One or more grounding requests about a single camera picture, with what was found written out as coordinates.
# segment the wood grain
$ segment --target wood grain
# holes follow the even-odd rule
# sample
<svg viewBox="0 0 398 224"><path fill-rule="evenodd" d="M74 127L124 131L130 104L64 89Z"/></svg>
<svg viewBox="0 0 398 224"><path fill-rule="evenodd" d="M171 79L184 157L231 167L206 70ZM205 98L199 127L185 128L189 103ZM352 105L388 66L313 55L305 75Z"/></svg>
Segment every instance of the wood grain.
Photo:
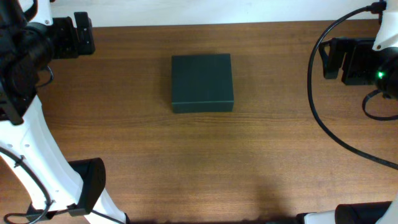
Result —
<svg viewBox="0 0 398 224"><path fill-rule="evenodd" d="M392 200L397 172L345 151L317 126L306 91L310 51L330 22L95 29L90 57L54 61L40 91L69 161L100 157L106 188L132 220L236 221ZM377 21L349 21L331 37L374 37ZM233 113L173 114L171 55L230 53ZM343 140L398 162L397 122L368 119L373 86L324 80L314 67L320 116ZM379 115L396 101L370 102ZM0 162L0 211L29 196ZM53 223L86 223L68 215Z"/></svg>

